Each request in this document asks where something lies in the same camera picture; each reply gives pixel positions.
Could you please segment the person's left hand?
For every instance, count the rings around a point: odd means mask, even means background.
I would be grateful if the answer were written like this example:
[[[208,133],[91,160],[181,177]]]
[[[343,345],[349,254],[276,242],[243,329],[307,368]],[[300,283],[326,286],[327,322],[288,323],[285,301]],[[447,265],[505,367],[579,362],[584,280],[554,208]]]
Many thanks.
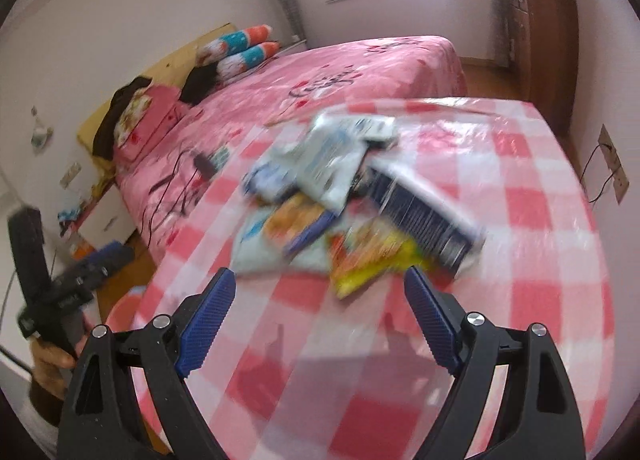
[[[67,384],[63,372],[70,372],[76,367],[77,359],[81,355],[89,336],[89,327],[85,325],[86,333],[81,336],[75,346],[76,356],[68,354],[62,348],[45,341],[41,336],[29,340],[30,354],[34,366],[32,380],[47,393],[63,400],[67,392]]]

